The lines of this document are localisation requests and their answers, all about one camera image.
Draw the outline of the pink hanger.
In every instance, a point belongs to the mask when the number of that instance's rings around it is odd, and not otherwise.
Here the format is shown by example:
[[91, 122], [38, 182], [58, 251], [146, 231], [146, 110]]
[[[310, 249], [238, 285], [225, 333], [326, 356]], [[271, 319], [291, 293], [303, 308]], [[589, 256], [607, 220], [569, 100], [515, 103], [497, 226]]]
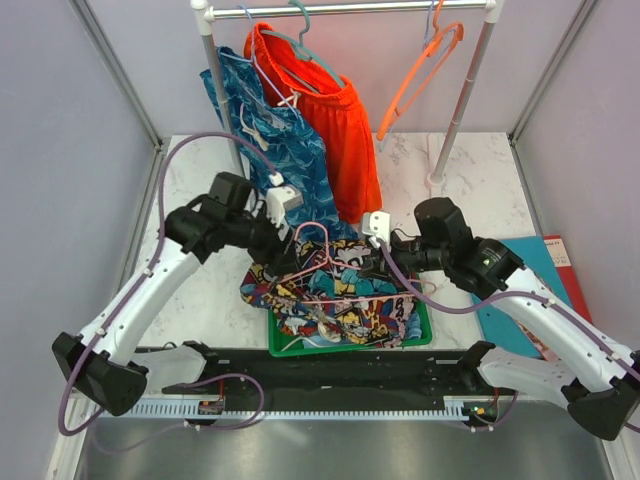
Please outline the pink hanger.
[[[321, 252], [323, 253], [323, 255], [321, 256], [321, 262], [317, 263], [317, 264], [312, 264], [309, 268], [301, 270], [301, 271], [299, 271], [297, 273], [291, 273], [291, 274], [287, 274], [285, 276], [280, 277], [277, 280], [277, 284], [278, 285], [287, 284], [288, 282], [294, 282], [296, 279], [304, 277], [306, 275], [310, 275], [311, 273], [315, 272], [316, 270], [321, 269], [325, 265], [330, 265], [331, 267], [333, 267], [333, 266], [335, 266], [335, 267], [343, 267], [344, 269], [359, 270], [358, 266], [350, 265], [350, 264], [344, 263], [344, 262], [339, 262], [339, 261], [335, 260], [332, 257], [331, 251], [330, 251], [331, 242], [329, 241], [328, 230], [321, 223], [318, 223], [318, 222], [315, 222], [315, 221], [308, 221], [308, 222], [301, 223], [296, 228], [295, 233], [294, 233], [293, 240], [295, 242], [298, 241], [298, 238], [300, 236], [301, 231], [303, 229], [307, 228], [307, 227], [317, 227], [317, 228], [320, 228], [321, 231], [323, 232], [324, 242], [323, 242], [323, 247], [321, 249]], [[370, 302], [370, 301], [386, 301], [386, 300], [390, 300], [390, 299], [411, 297], [411, 296], [412, 296], [412, 293], [410, 293], [408, 291], [405, 291], [405, 292], [396, 293], [396, 294], [392, 294], [392, 295], [357, 296], [357, 297], [354, 297], [354, 298], [343, 298], [343, 299], [338, 299], [338, 300], [300, 300], [300, 303], [309, 304], [309, 305], [340, 304], [340, 303], [364, 303], [364, 302]]]

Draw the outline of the comic print shorts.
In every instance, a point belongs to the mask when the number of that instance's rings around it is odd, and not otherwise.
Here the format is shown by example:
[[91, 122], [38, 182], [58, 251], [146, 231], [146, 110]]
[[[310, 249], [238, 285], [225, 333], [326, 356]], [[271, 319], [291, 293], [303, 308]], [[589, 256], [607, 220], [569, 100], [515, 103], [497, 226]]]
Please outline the comic print shorts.
[[[297, 253], [301, 268], [321, 262], [323, 242], [300, 242]], [[362, 240], [337, 240], [330, 244], [332, 257], [361, 267], [372, 249]], [[269, 275], [265, 266], [254, 263], [240, 286], [242, 300], [248, 305], [272, 312], [278, 329], [285, 335], [311, 335], [315, 329], [344, 335], [350, 341], [397, 339], [418, 299], [395, 298], [364, 303], [309, 305], [300, 300], [338, 300], [357, 296], [392, 295], [407, 291], [393, 278], [360, 278], [358, 270], [325, 265], [319, 270], [287, 284]]]

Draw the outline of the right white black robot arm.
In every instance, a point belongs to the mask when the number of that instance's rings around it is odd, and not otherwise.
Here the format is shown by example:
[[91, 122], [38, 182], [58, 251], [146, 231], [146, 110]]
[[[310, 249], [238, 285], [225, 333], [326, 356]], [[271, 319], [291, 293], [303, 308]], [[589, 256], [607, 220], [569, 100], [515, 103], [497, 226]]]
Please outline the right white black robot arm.
[[[461, 358], [458, 381], [467, 392], [504, 388], [554, 404], [590, 434], [615, 440], [639, 406], [639, 354], [611, 339], [558, 297], [504, 243], [473, 235], [448, 197], [414, 209], [419, 235], [402, 240], [383, 211], [368, 212], [361, 233], [375, 252], [367, 276], [390, 274], [433, 309], [463, 315], [492, 306], [517, 320], [557, 355], [554, 362], [478, 341]], [[437, 271], [478, 303], [449, 307], [423, 294], [410, 275]]]

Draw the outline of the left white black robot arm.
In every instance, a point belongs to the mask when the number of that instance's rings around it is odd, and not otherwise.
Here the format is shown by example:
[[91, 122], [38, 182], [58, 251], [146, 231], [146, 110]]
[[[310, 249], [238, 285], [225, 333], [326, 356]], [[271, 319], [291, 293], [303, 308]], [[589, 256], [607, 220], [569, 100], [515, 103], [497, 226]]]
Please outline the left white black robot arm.
[[272, 275], [297, 267], [288, 211], [303, 202], [298, 189], [272, 176], [272, 188], [254, 211], [246, 208], [255, 188], [229, 172], [218, 174], [208, 193], [171, 212], [146, 268], [131, 278], [112, 302], [79, 334], [61, 333], [52, 344], [68, 385], [104, 411], [121, 416], [148, 392], [188, 384], [208, 393], [219, 369], [203, 345], [140, 353], [140, 340], [176, 290], [226, 246], [246, 250]]

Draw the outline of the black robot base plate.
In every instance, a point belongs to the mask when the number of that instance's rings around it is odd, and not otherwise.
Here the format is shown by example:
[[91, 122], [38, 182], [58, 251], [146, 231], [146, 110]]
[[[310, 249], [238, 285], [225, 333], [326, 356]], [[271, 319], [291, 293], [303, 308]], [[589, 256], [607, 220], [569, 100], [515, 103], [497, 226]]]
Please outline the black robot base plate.
[[193, 385], [165, 387], [147, 396], [215, 396], [237, 409], [400, 410], [435, 409], [462, 401], [474, 431], [504, 422], [514, 400], [472, 373], [463, 351], [369, 350], [273, 357], [266, 350], [204, 347], [207, 364]]

